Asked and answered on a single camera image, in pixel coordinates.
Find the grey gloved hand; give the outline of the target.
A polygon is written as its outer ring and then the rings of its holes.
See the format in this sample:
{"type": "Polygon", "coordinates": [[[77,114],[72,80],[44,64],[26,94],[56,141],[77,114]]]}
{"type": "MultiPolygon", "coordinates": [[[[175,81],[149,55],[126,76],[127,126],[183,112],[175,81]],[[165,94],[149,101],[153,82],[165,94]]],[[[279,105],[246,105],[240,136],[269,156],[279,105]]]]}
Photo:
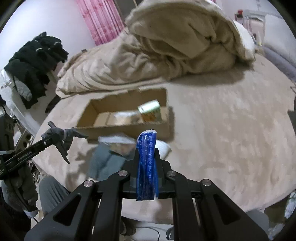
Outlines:
{"type": "Polygon", "coordinates": [[[4,201],[16,211],[36,208],[38,194],[31,170],[27,164],[1,182],[4,201]]]}

